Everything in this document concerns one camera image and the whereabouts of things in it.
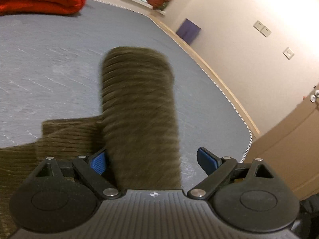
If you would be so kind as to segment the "dark olive corduroy pants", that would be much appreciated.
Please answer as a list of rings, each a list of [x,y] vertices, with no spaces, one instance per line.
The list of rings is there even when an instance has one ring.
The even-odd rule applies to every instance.
[[[35,142],[1,149],[1,238],[16,230],[9,200],[41,157],[69,160],[106,150],[108,182],[119,189],[181,187],[174,76],[166,57],[113,48],[101,65],[102,113],[47,120]]]

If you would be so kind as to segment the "grey bed mattress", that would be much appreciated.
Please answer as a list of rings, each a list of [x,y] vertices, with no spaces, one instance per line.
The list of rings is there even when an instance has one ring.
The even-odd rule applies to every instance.
[[[92,0],[74,16],[1,17],[1,146],[36,141],[45,120],[99,115],[100,63],[118,46],[154,49],[172,66],[185,190],[206,177],[199,147],[244,160],[251,132],[225,89],[149,17]]]

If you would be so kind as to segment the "single wall socket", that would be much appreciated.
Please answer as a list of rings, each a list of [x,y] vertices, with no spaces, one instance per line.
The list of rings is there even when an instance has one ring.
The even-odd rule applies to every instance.
[[[289,48],[287,47],[284,51],[283,51],[283,54],[284,56],[288,59],[288,60],[291,60],[292,57],[294,57],[294,52]]]

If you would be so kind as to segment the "double wall switch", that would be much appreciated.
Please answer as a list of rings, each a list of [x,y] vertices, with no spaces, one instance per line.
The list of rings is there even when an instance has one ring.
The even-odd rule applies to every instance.
[[[256,21],[256,23],[253,25],[253,27],[258,30],[264,37],[269,37],[271,34],[271,31],[260,21]]]

